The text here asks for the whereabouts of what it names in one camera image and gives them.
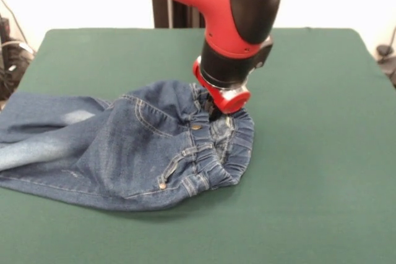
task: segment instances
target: denim jeans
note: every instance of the denim jeans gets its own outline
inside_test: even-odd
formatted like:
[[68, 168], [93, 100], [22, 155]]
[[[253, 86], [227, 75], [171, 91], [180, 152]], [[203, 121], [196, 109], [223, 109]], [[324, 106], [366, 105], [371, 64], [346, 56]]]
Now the denim jeans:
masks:
[[175, 80], [112, 101], [15, 92], [0, 113], [0, 187], [150, 211], [236, 185], [251, 158], [253, 121], [245, 109], [210, 121], [206, 97]]

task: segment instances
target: green table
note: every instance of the green table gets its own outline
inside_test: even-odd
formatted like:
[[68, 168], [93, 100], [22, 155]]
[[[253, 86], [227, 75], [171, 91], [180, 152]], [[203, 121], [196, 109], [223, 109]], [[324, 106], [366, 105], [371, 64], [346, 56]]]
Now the green table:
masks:
[[[240, 185], [154, 213], [0, 189], [1, 263], [396, 263], [391, 83], [354, 31], [273, 37], [249, 80], [256, 140]], [[195, 82], [202, 40], [201, 30], [53, 30], [20, 90], [112, 99], [156, 80]]]

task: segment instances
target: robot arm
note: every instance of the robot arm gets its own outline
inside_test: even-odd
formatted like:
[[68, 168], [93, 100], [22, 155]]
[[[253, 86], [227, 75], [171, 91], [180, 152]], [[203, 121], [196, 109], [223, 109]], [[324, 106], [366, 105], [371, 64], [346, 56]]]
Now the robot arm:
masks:
[[250, 99], [248, 75], [264, 65], [280, 0], [175, 0], [204, 16], [205, 41], [193, 66], [215, 106], [233, 113]]

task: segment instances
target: jeans pant leg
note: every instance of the jeans pant leg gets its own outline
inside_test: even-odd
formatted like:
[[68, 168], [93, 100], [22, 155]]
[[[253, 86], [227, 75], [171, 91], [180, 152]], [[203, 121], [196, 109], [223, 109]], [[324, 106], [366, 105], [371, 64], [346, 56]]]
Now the jeans pant leg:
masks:
[[81, 150], [105, 120], [98, 115], [108, 105], [87, 96], [15, 93], [0, 114], [0, 171]]

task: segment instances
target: elastic waistband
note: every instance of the elastic waistband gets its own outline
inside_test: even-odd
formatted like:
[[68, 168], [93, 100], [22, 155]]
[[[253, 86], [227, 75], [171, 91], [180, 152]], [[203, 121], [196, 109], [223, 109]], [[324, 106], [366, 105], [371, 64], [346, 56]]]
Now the elastic waistband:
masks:
[[203, 109], [207, 90], [194, 85], [193, 96], [197, 112], [190, 121], [191, 138], [195, 147], [206, 148], [196, 154], [197, 173], [209, 181], [211, 189], [235, 185], [251, 159], [254, 122], [244, 108], [209, 121]]

